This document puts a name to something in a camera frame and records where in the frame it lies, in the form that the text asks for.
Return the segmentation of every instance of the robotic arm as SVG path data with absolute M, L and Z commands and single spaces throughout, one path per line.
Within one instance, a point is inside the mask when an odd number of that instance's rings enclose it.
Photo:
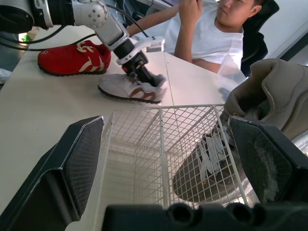
M 141 51 L 162 51 L 164 39 L 146 38 L 135 45 L 127 30 L 109 14 L 102 0 L 0 0 L 0 31 L 24 33 L 32 26 L 48 29 L 54 25 L 87 26 L 118 57 L 125 73 L 141 82 L 155 86 L 145 64 L 148 60 Z

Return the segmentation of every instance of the black cable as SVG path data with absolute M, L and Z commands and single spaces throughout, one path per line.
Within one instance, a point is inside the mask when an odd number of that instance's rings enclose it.
M 111 5 L 106 5 L 107 7 L 109 7 L 109 8 L 112 8 L 112 9 L 114 9 L 114 10 L 116 10 L 116 11 L 118 11 L 119 13 L 121 13 L 121 14 L 123 14 L 124 16 L 126 16 L 129 20 L 131 20 L 132 21 L 132 23 L 134 23 L 137 27 L 138 27 L 138 29 L 146 36 L 146 37 L 149 37 L 145 32 L 144 32 L 144 30 L 138 25 L 138 23 L 129 15 L 129 14 L 127 14 L 126 12 L 124 12 L 124 11 L 122 11 L 121 9 L 119 9 L 119 8 L 117 8 L 117 7 L 114 7 L 114 6 L 111 6 Z M 90 38 L 90 37 L 93 37 L 93 36 L 96 36 L 96 34 L 91 34 L 91 35 L 88 35 L 88 36 L 85 36 L 84 38 L 82 38 L 82 39 L 80 39 L 80 40 L 78 40 L 78 41 L 76 41 L 76 42 L 74 42 L 74 43 L 71 43 L 70 45 L 75 45 L 75 44 L 77 44 L 77 43 L 79 43 L 79 42 L 81 42 L 81 41 L 83 41 L 83 40 L 85 40 L 85 39 L 88 39 L 88 38 Z M 43 49 L 31 49 L 31 48 L 21 48 L 21 47 L 14 47 L 14 46 L 11 46 L 11 45 L 9 45 L 9 44 L 5 44 L 5 43 L 2 43 L 1 41 L 0 41 L 0 45 L 2 45 L 2 46 L 5 46 L 5 47 L 8 47 L 8 48 L 12 48 L 12 49 L 16 49 L 16 50 L 20 50 L 20 51 L 44 51 L 44 50 L 46 50 L 46 49 L 51 49 L 51 48 L 53 48 L 53 47 L 50 47 L 50 48 L 43 48 Z
M 151 5 L 149 6 L 148 10 L 154 5 L 154 0 L 152 0 Z
M 144 30 L 138 25 L 138 23 L 128 14 L 126 13 L 125 11 L 115 7 L 115 6 L 112 6 L 112 5 L 108 5 L 106 4 L 107 7 L 111 8 L 111 9 L 114 9 L 116 11 L 118 11 L 119 13 L 123 14 L 124 16 L 126 16 L 133 24 L 135 24 L 138 29 L 148 38 L 149 36 L 144 32 Z
M 30 42 L 21 42 L 21 41 L 18 41 L 18 40 L 14 40 L 14 39 L 11 39 L 11 38 L 8 38 L 4 35 L 1 35 L 0 34 L 0 38 L 3 38 L 7 41 L 10 41 L 10 42 L 13 42 L 13 43 L 19 43 L 19 44 L 34 44 L 34 43 L 39 43 L 39 42 L 43 42 L 43 41 L 46 41 L 50 38 L 52 38 L 53 36 L 55 36 L 56 34 L 58 34 L 61 30 L 63 30 L 65 28 L 65 26 L 62 26 L 60 27 L 59 29 L 57 29 L 55 32 L 51 33 L 50 35 L 42 38 L 42 39 L 39 39 L 39 40 L 35 40 L 35 41 L 30 41 Z
M 84 38 L 82 38 L 82 39 L 80 39 L 76 42 L 73 42 L 69 45 L 75 45 L 75 44 L 82 42 L 85 39 L 91 38 L 93 36 L 96 36 L 96 34 L 91 34 L 91 35 L 85 36 Z M 12 49 L 20 50 L 20 51 L 44 51 L 44 50 L 47 50 L 47 49 L 55 48 L 55 47 L 50 47 L 50 48 L 43 48 L 43 49 L 31 49 L 31 48 L 26 48 L 26 46 L 24 46 L 25 48 L 21 48 L 21 47 L 14 47 L 14 46 L 11 46 L 9 44 L 2 43 L 1 41 L 0 41 L 0 45 L 8 47 L 8 48 L 12 48 Z
M 83 40 L 86 40 L 86 39 L 88 39 L 88 38 L 91 38 L 91 37 L 93 37 L 93 36 L 96 36 L 96 34 L 90 34 L 90 35 L 88 35 L 88 36 L 85 36 L 84 38 L 81 38 L 81 39 L 79 39 L 78 41 L 71 43 L 70 45 L 75 45 L 75 44 L 77 44 L 77 43 L 79 43 L 79 42 L 82 42 Z

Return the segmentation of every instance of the brown stripe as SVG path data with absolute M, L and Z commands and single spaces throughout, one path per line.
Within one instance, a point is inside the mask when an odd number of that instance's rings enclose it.
M 139 92 L 143 92 L 143 96 L 141 97 L 141 99 L 144 100 L 148 97 L 151 97 L 149 100 L 152 100 L 152 101 L 155 100 L 155 97 L 156 97 L 155 92 L 145 93 L 142 88 L 136 88 L 135 90 L 133 90 L 133 92 L 129 95 L 129 97 L 133 98 L 133 96 L 138 94 Z

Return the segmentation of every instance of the hand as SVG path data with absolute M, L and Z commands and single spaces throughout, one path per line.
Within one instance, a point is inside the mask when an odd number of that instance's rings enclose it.
M 180 0 L 181 25 L 195 26 L 202 14 L 202 0 Z

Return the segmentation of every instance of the shoelace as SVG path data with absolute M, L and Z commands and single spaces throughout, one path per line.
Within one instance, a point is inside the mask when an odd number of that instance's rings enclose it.
M 210 174 L 216 174 L 220 171 L 219 168 L 219 162 L 226 159 L 226 156 L 224 154 L 224 146 L 221 142 L 220 136 L 218 133 L 220 133 L 220 129 L 218 128 L 218 132 L 214 132 L 212 137 L 206 136 L 205 140 L 201 139 L 200 142 L 197 144 L 197 150 L 196 150 L 196 156 L 198 156 L 198 151 L 200 152 L 202 156 L 202 161 L 200 158 L 198 158 L 198 165 L 200 170 L 200 177 L 201 181 L 205 182 L 206 180 L 206 171 L 208 171 Z
M 93 47 L 90 47 L 90 46 L 81 46 L 82 44 L 84 44 L 85 42 L 79 42 L 78 44 L 77 44 L 77 50 L 78 51 L 80 51 L 80 52 L 82 52 L 82 53 L 85 53 L 85 52 L 87 52 L 85 49 L 88 49 L 88 51 L 90 51 L 90 52 L 94 52 L 93 50 L 92 50 L 92 48 Z

